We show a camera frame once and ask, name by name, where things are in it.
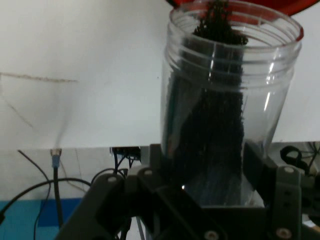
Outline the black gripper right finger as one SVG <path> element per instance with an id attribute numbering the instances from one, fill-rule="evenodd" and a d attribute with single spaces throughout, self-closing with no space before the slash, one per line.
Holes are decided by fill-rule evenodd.
<path id="1" fill-rule="evenodd" d="M 301 175 L 291 166 L 277 166 L 257 145 L 243 147 L 243 173 L 268 205 L 269 232 L 274 240 L 300 240 L 302 207 Z"/>

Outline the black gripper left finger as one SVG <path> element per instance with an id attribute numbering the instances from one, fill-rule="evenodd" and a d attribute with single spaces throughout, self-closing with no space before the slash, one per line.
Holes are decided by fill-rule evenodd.
<path id="1" fill-rule="evenodd" d="M 159 175 L 162 151 L 149 147 L 149 164 L 126 178 L 103 174 L 60 229 L 59 240 L 114 240 L 139 217 L 154 240 L 223 240 L 225 231 L 180 187 Z"/>

